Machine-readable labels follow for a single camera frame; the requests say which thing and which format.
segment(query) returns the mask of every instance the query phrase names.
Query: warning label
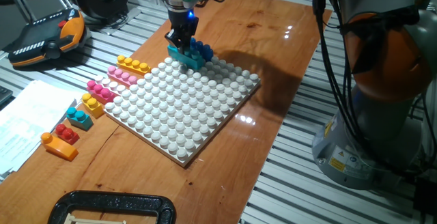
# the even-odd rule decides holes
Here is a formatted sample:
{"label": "warning label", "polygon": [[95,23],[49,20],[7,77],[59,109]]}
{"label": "warning label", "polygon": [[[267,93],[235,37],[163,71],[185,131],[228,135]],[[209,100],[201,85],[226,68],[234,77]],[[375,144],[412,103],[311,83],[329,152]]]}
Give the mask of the warning label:
{"label": "warning label", "polygon": [[334,117],[325,126],[325,134],[324,134],[325,138],[328,136],[330,131],[334,131],[336,126],[337,126],[337,116],[334,115]]}
{"label": "warning label", "polygon": [[363,164],[356,155],[338,146],[335,146],[329,165],[349,176],[364,180],[368,179],[371,173],[371,168]]}

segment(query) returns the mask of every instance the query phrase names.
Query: white paper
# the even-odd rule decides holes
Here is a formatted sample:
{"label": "white paper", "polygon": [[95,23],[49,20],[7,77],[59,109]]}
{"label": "white paper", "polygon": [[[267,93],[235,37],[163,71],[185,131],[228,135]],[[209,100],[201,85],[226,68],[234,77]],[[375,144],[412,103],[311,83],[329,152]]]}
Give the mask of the white paper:
{"label": "white paper", "polygon": [[51,132],[76,104],[74,94],[42,81],[32,81],[0,111],[0,175],[7,163],[17,171],[40,145],[44,132]]}

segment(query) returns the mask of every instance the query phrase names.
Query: teal building block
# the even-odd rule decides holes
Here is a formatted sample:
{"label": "teal building block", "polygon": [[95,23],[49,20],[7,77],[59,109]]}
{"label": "teal building block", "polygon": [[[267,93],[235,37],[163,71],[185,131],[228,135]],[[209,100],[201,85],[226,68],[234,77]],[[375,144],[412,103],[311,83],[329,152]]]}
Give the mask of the teal building block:
{"label": "teal building block", "polygon": [[93,126],[90,116],[83,111],[77,111],[76,108],[70,107],[67,110],[67,119],[72,126],[88,131]]}
{"label": "teal building block", "polygon": [[193,70],[198,70],[205,65],[205,60],[197,50],[189,49],[186,50],[184,54],[181,54],[176,47],[170,45],[167,47],[167,50],[169,51],[170,57],[186,64]]}

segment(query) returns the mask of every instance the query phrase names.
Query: orange building block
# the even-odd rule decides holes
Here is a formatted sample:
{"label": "orange building block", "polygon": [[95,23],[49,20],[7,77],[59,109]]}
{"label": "orange building block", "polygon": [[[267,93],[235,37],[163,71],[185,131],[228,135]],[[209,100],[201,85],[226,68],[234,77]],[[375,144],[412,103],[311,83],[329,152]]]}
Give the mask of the orange building block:
{"label": "orange building block", "polygon": [[73,129],[67,128],[63,124],[59,124],[58,126],[56,126],[55,133],[59,138],[63,139],[70,145],[73,145],[74,143],[76,143],[76,141],[80,139],[79,135],[74,132]]}
{"label": "orange building block", "polygon": [[41,143],[50,152],[60,158],[72,161],[78,154],[76,148],[60,138],[52,136],[49,132],[41,135]]}
{"label": "orange building block", "polygon": [[138,60],[132,60],[130,57],[125,58],[123,55],[117,57],[117,66],[141,76],[150,71],[150,67],[146,63],[140,63]]}
{"label": "orange building block", "polygon": [[91,94],[83,94],[82,103],[85,105],[85,109],[95,118],[99,118],[104,114],[103,106],[95,98],[92,98]]}

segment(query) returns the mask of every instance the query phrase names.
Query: wooden tabletop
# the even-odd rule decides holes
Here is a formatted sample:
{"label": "wooden tabletop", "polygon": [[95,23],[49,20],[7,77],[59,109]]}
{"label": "wooden tabletop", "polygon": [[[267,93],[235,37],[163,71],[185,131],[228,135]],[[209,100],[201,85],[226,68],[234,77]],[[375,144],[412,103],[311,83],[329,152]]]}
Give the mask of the wooden tabletop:
{"label": "wooden tabletop", "polygon": [[[220,59],[256,72],[262,86],[187,168],[118,126],[94,120],[73,162],[39,147],[0,184],[0,223],[46,223],[73,190],[168,197],[176,223],[237,223],[319,41],[311,7],[280,0],[226,0],[196,8],[197,40]],[[325,21],[330,13],[325,14]],[[132,58],[156,67],[167,57],[167,21]],[[156,218],[75,211],[79,218],[154,223]]]}

